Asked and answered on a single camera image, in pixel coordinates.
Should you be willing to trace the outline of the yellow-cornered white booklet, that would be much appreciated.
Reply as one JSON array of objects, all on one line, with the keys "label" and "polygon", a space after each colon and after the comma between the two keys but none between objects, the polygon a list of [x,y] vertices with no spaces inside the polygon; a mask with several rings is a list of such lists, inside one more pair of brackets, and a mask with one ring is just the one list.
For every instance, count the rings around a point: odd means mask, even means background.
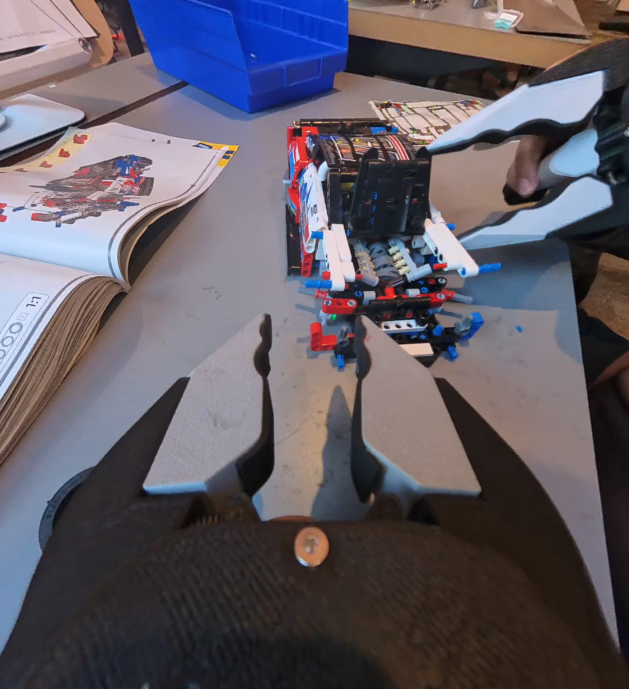
[{"label": "yellow-cornered white booklet", "polygon": [[71,127],[0,168],[0,254],[128,283],[147,226],[202,194],[238,149],[120,123]]}]

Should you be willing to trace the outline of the grey desk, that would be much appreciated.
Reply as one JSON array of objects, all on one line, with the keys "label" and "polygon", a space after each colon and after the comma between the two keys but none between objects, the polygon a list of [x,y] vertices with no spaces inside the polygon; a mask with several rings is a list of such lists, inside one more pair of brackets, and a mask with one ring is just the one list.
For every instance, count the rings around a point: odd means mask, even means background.
[{"label": "grey desk", "polygon": [[[248,115],[198,89],[173,91],[149,55],[36,90],[118,122],[238,145],[200,199],[145,233],[132,291],[0,468],[0,652],[38,562],[38,527],[61,485],[93,466],[181,375],[260,313],[272,316],[275,470],[256,496],[267,519],[353,520],[354,366],[308,350],[313,301],[286,277],[285,129],[298,118],[367,117],[378,99],[450,95],[348,73],[333,91]],[[575,538],[616,633],[568,251],[557,240],[478,254],[502,270],[469,281],[484,327],[456,361],[432,367],[518,453]],[[524,332],[516,332],[515,326]]]}]

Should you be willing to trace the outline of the neighbouring beige table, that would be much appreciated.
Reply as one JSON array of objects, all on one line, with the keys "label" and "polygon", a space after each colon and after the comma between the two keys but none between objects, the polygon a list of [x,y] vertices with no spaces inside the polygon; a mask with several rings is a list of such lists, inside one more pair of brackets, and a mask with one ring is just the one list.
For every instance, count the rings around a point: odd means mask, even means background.
[{"label": "neighbouring beige table", "polygon": [[618,37],[599,30],[589,40],[497,30],[469,1],[447,1],[431,10],[408,2],[350,1],[348,28],[350,35],[366,39],[533,67],[549,67]]}]

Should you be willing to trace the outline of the white stand base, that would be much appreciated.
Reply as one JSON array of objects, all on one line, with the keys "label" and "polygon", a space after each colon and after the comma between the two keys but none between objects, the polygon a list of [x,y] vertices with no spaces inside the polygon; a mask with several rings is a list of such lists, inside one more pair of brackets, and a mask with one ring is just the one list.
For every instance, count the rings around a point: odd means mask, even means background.
[{"label": "white stand base", "polygon": [[0,154],[77,125],[85,113],[34,94],[0,103]]}]

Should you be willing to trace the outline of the tan clipboard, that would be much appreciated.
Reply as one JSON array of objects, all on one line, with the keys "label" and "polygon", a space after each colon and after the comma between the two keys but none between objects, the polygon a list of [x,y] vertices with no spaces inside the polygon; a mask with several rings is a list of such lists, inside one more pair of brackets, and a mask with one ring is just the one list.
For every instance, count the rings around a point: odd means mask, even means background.
[{"label": "tan clipboard", "polygon": [[95,1],[71,1],[96,30],[94,38],[78,38],[0,54],[0,94],[40,85],[58,74],[106,64],[113,42],[106,19]]}]

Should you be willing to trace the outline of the blue plastic bin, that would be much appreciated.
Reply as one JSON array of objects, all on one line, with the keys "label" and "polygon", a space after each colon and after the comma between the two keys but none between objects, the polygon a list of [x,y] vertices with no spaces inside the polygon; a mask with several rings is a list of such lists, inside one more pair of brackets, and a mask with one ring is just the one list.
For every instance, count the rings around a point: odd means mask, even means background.
[{"label": "blue plastic bin", "polygon": [[131,1],[158,70],[247,113],[333,88],[347,1]]}]

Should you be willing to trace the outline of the person's right hand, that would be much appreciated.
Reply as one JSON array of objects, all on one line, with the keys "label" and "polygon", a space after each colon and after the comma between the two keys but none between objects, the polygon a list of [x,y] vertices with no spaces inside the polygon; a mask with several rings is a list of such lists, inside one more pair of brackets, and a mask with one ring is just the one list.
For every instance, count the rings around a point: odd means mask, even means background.
[{"label": "person's right hand", "polygon": [[503,187],[508,205],[523,204],[534,196],[541,183],[540,164],[558,146],[543,136],[525,135],[520,139]]}]

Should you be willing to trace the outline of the toy brick race car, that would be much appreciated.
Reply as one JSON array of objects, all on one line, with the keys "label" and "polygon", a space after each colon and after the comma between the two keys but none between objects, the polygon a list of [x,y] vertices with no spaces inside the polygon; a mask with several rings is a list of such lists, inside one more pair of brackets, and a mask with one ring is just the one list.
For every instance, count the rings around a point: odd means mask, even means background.
[{"label": "toy brick race car", "polygon": [[424,366],[456,360],[483,317],[439,321],[447,303],[472,298],[448,284],[451,275],[466,278],[421,253],[427,219],[455,228],[430,201],[426,152],[392,125],[364,118],[295,120],[286,142],[287,274],[303,279],[299,291],[319,305],[310,351],[331,353],[344,370],[356,356],[356,319],[365,316]]}]

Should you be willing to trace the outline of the black toy tyre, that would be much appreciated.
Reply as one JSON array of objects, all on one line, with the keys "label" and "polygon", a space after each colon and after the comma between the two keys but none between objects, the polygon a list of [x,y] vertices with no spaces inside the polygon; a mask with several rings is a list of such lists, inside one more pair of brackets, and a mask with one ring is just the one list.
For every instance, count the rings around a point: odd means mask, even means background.
[{"label": "black toy tyre", "polygon": [[66,508],[66,505],[94,469],[95,467],[89,467],[69,478],[68,481],[58,488],[58,490],[53,494],[51,499],[46,504],[37,533],[38,543],[41,551],[43,551],[46,547],[46,544],[52,535],[52,531],[59,521],[61,513]]}]

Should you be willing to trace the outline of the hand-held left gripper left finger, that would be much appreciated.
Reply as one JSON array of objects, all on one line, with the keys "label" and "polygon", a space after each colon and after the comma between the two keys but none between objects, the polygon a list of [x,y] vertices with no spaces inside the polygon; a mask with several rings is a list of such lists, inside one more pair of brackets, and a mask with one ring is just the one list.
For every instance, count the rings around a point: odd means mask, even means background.
[{"label": "hand-held left gripper left finger", "polygon": [[267,482],[275,463],[271,345],[271,317],[259,314],[192,371],[146,493],[254,496]]}]

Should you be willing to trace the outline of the printed sticker sheet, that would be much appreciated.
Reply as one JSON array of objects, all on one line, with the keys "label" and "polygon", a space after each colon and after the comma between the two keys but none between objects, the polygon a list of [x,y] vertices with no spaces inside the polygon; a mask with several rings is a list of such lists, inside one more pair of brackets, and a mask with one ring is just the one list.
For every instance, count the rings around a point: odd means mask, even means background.
[{"label": "printed sticker sheet", "polygon": [[395,127],[410,141],[427,144],[442,133],[480,112],[485,105],[480,100],[417,100],[369,102],[374,113],[385,123]]}]

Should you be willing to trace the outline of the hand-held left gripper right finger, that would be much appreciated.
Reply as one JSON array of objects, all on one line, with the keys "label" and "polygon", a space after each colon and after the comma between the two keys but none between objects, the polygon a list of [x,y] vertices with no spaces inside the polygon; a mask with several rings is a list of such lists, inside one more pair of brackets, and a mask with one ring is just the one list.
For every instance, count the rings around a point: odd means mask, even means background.
[{"label": "hand-held left gripper right finger", "polygon": [[356,319],[354,345],[350,465],[360,501],[478,497],[481,485],[429,370],[365,316]]}]

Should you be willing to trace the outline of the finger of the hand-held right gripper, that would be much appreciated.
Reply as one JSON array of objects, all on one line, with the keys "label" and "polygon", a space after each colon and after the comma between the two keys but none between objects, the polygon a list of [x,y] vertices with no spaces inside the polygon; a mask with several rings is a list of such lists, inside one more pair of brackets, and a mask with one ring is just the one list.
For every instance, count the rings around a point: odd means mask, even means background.
[{"label": "finger of the hand-held right gripper", "polygon": [[463,233],[458,241],[468,251],[534,243],[612,205],[612,188],[606,182],[593,176],[575,178],[555,186],[532,206]]},{"label": "finger of the hand-held right gripper", "polygon": [[598,146],[592,121],[610,80],[598,70],[540,85],[525,85],[454,126],[425,146],[426,158],[462,151],[477,144],[500,145],[522,135],[555,136],[586,124]]}]

